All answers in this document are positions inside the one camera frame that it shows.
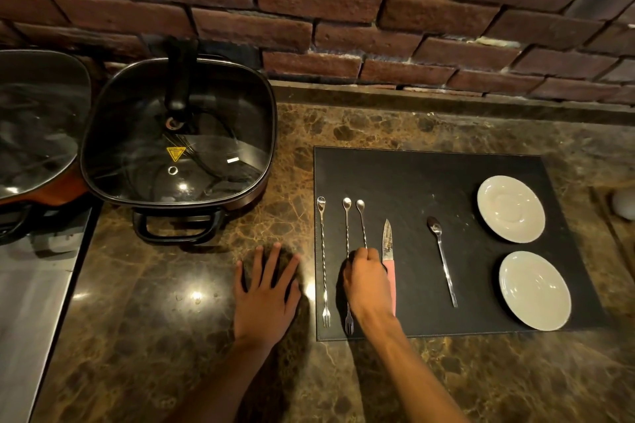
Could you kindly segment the person's left hand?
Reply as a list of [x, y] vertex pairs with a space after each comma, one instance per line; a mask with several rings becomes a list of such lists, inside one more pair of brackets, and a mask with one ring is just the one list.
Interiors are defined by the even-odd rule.
[[270, 340], [276, 345], [287, 332], [295, 314], [288, 314], [288, 294], [296, 277], [298, 255], [292, 255], [288, 264], [273, 280], [272, 287], [263, 287], [264, 247], [258, 246], [253, 257], [251, 280], [246, 294], [235, 297], [234, 340], [250, 337]]

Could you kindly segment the person's right hand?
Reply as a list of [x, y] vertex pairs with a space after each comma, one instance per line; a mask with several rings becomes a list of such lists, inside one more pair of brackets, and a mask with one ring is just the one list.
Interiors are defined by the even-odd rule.
[[345, 295], [362, 331], [369, 337], [376, 327], [394, 319], [387, 274], [343, 272]]

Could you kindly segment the twisted steel bar spoon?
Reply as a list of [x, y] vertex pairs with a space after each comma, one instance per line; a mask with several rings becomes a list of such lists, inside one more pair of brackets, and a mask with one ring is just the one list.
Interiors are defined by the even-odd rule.
[[[349, 262], [350, 256], [350, 236], [349, 236], [349, 211], [352, 207], [352, 200], [350, 197], [345, 197], [342, 200], [343, 208], [345, 210], [345, 242], [346, 242], [346, 264]], [[345, 333], [348, 337], [353, 336], [354, 333], [354, 318], [351, 312], [350, 303], [347, 299], [347, 314], [345, 316]]]
[[316, 205], [320, 218], [320, 233], [321, 233], [321, 261], [322, 261], [322, 325], [324, 328], [330, 327], [331, 313], [329, 310], [328, 300], [328, 287], [327, 287], [327, 270], [326, 270], [326, 247], [324, 239], [324, 210], [326, 208], [326, 200], [323, 196], [318, 196], [316, 199]]
[[365, 223], [364, 223], [364, 210], [365, 210], [365, 202], [364, 200], [356, 200], [356, 208], [358, 210], [358, 213], [360, 215], [360, 222], [361, 222], [361, 230], [362, 230], [362, 237], [363, 237], [363, 243], [364, 243], [364, 247], [366, 249], [368, 249], [368, 239], [367, 239], [367, 235], [366, 235], [366, 227], [365, 227]]

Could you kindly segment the person's left forearm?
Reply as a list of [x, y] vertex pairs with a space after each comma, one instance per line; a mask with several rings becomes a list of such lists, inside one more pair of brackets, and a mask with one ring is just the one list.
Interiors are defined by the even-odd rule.
[[163, 423], [233, 423], [250, 384], [274, 347], [270, 340], [239, 338]]

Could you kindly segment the person's right forearm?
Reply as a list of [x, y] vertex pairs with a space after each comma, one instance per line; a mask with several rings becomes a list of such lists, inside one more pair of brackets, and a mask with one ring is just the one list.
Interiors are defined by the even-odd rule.
[[421, 356], [409, 343], [392, 313], [358, 316], [411, 423], [469, 423]]

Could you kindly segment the steel teaspoon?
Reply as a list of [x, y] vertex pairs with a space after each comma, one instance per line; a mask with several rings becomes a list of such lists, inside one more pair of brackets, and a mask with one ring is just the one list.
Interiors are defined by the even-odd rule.
[[443, 249], [443, 241], [442, 241], [442, 227], [441, 224], [439, 222], [439, 220], [433, 216], [429, 216], [427, 218], [427, 226], [428, 228], [431, 230], [431, 232], [434, 234], [434, 236], [436, 237], [436, 241], [438, 244], [438, 249], [439, 249], [439, 253], [440, 253], [440, 258], [441, 258], [441, 262], [442, 262], [442, 266], [443, 266], [443, 271], [445, 274], [445, 278], [446, 278], [446, 282], [447, 282], [447, 286], [448, 286], [448, 291], [449, 291], [449, 295], [451, 298], [451, 303], [453, 305], [453, 307], [457, 308], [458, 307], [458, 303], [457, 303], [457, 299], [456, 299], [456, 294], [454, 291], [454, 287], [453, 287], [453, 282], [451, 280], [451, 275], [449, 272], [449, 267], [448, 267], [448, 263], [446, 260], [446, 255], [445, 255], [445, 251]]

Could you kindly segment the black leather placemat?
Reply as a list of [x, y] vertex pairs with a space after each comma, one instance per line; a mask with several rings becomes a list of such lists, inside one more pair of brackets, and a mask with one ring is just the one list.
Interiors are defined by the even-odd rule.
[[[477, 207], [478, 188], [495, 175], [517, 178], [538, 196], [546, 228], [528, 244], [506, 242], [488, 228]], [[322, 325], [319, 212], [315, 213], [316, 339], [344, 340], [347, 314], [341, 287], [346, 259], [345, 210], [350, 197], [350, 251], [364, 245], [356, 200], [364, 200], [368, 245], [382, 248], [385, 219], [393, 230], [396, 316], [409, 337], [531, 331], [512, 315], [497, 282], [505, 256], [531, 251], [564, 277], [572, 314], [564, 330], [608, 326], [608, 315], [582, 261], [540, 156], [314, 148], [314, 195], [326, 200], [324, 239], [330, 327]], [[443, 249], [458, 307], [453, 307], [436, 237], [427, 218], [442, 227]]]

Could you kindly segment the white saucer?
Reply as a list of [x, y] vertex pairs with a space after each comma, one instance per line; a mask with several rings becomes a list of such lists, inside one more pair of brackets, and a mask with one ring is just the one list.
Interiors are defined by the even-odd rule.
[[502, 296], [513, 315], [538, 331], [562, 329], [572, 314], [565, 279], [547, 259], [530, 251], [505, 256], [498, 270]]
[[498, 236], [513, 243], [530, 243], [544, 232], [546, 216], [538, 196], [520, 180], [495, 175], [477, 192], [480, 216]]

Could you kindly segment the stainless steel appliance top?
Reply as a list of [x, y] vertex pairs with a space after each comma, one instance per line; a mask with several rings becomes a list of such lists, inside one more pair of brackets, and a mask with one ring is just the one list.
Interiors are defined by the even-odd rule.
[[101, 204], [48, 212], [0, 245], [0, 423], [29, 423]]

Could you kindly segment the orange electric pan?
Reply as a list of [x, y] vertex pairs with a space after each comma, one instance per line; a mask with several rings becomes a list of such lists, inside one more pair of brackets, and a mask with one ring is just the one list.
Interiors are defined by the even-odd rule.
[[0, 245], [15, 242], [26, 236], [47, 211], [75, 201], [88, 192], [79, 162], [36, 189], [18, 195], [0, 195], [0, 219], [17, 213], [15, 221], [0, 222]]

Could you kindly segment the white round object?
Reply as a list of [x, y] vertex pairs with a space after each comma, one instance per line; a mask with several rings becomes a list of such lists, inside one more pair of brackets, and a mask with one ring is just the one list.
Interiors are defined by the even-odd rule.
[[610, 207], [617, 216], [635, 222], [635, 186], [615, 189], [610, 196]]

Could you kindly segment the pink handled knife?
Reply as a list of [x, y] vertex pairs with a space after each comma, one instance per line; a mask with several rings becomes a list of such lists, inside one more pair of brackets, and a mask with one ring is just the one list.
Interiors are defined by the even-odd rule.
[[382, 235], [382, 265], [386, 270], [391, 292], [391, 304], [393, 316], [396, 316], [396, 268], [393, 252], [393, 230], [391, 223], [385, 219]]

